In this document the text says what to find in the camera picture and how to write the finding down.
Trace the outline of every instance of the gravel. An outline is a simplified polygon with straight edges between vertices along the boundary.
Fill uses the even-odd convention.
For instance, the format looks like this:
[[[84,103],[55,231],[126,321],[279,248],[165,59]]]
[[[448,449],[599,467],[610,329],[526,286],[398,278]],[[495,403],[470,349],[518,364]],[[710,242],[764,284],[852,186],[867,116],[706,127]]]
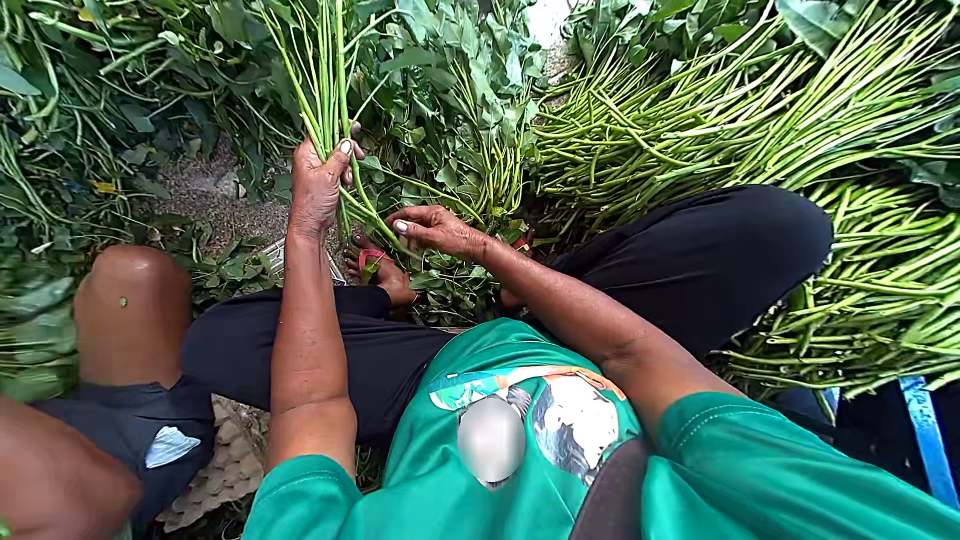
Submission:
[[[241,197],[236,169],[229,138],[222,135],[209,160],[182,159],[160,170],[158,181],[170,190],[171,198],[155,200],[151,210],[209,221],[213,236],[205,250],[212,254],[219,253],[234,235],[262,236],[266,244],[281,238],[289,206]]]

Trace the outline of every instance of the toe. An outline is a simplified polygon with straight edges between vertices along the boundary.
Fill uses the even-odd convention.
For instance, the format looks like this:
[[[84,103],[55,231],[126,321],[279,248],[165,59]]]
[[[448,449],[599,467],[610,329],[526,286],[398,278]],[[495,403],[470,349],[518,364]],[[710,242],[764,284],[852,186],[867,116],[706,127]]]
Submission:
[[[353,237],[353,243],[360,246],[361,248],[368,250],[378,250],[380,246],[373,243],[373,240],[370,240],[369,236],[365,234],[358,234]]]

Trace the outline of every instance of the yellow leaf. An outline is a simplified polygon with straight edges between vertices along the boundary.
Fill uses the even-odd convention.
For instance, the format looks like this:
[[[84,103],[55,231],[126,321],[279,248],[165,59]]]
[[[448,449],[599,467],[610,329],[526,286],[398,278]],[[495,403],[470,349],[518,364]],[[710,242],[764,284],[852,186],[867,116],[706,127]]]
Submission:
[[[95,180],[90,181],[93,184],[93,188],[97,190],[98,193],[116,193],[117,186],[109,182],[97,182]]]

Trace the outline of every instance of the pile of vegetables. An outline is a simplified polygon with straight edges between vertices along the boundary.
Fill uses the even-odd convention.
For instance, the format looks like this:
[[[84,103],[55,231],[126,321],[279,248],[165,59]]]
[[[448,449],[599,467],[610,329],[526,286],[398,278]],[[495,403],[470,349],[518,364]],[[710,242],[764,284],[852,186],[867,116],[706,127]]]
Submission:
[[[581,68],[543,95],[561,103],[534,129],[544,222],[575,243],[708,189],[801,191],[833,218],[831,260],[720,352],[728,376],[761,395],[848,398],[904,375],[960,378],[957,7],[649,8],[591,4],[568,21]]]
[[[883,174],[806,194],[833,219],[822,272],[737,338],[732,375],[765,389],[839,386],[852,399],[908,375],[960,379],[960,220],[936,192]]]
[[[510,218],[535,152],[530,91],[545,55],[525,6],[498,1],[480,13],[470,2],[400,1],[371,11],[366,25],[345,24],[337,2],[260,6],[322,152],[354,119],[364,126],[361,144],[372,155],[354,165],[354,189],[341,193],[341,231],[364,223],[405,255],[412,286],[425,292],[413,314],[426,324],[475,324],[491,308],[495,282],[440,253],[413,257],[382,217],[398,205],[444,204],[491,234],[526,229]],[[358,105],[348,81],[366,94]]]
[[[65,268],[31,264],[13,250],[0,255],[0,395],[57,395],[75,379],[74,280]]]
[[[938,46],[952,12],[874,2],[821,61],[799,39],[778,44],[784,13],[800,16],[778,6],[753,26],[720,25],[685,61],[669,50],[618,54],[614,35],[579,77],[551,89],[544,99],[568,99],[535,129],[550,220],[565,232],[586,218],[581,239],[717,187],[801,189],[858,161],[957,156],[960,46]]]
[[[484,13],[459,0],[4,3],[4,261],[51,280],[76,279],[103,247],[132,241],[165,249],[191,270],[199,309],[272,286],[269,261],[255,253],[272,239],[235,238],[219,256],[209,254],[209,224],[144,215],[138,203],[168,197],[154,181],[157,170],[209,156],[220,134],[233,143],[249,199],[289,198],[289,174],[266,171],[282,171],[304,133],[325,152],[355,119],[372,152],[354,171],[358,189],[344,193],[341,231],[360,221],[403,255],[382,217],[398,204],[440,202],[491,233],[516,237],[526,226],[509,217],[533,153],[529,91],[544,57],[526,29],[525,7],[513,0]],[[418,320],[464,326],[489,311],[495,282],[482,268],[432,252],[403,261],[413,286],[426,291]],[[3,281],[0,298],[40,285]],[[0,371],[12,379],[19,367]]]
[[[848,397],[904,374],[930,375],[931,387],[958,377],[954,4],[579,4],[564,35],[580,64],[553,87],[527,5],[4,3],[4,332],[49,327],[65,280],[117,241],[173,253],[199,306],[272,286],[257,242],[236,238],[213,256],[208,224],[144,216],[138,203],[169,196],[158,168],[208,156],[220,134],[249,198],[289,198],[289,174],[268,171],[282,172],[303,134],[325,154],[359,121],[368,158],[352,164],[340,230],[363,225],[407,267],[424,293],[419,322],[475,323],[496,283],[455,258],[409,253],[383,223],[398,206],[442,204],[511,243],[536,220],[535,243],[570,247],[686,195],[775,184],[829,211],[837,243],[821,276],[721,352],[730,377]],[[57,286],[64,296],[30,313],[10,307]],[[16,332],[0,335],[0,382],[68,371],[72,345]]]

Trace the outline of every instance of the flip-flop sandal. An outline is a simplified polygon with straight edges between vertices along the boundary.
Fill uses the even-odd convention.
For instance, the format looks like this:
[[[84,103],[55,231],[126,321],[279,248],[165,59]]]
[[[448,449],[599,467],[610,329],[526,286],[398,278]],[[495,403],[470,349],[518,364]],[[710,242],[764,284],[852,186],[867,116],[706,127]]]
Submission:
[[[357,256],[357,268],[360,269],[361,285],[370,284],[370,279],[373,277],[373,274],[376,274],[376,271],[380,269],[381,260],[393,259],[387,257],[387,254],[383,253],[381,250],[375,250],[372,248],[364,248],[360,250],[360,255]]]

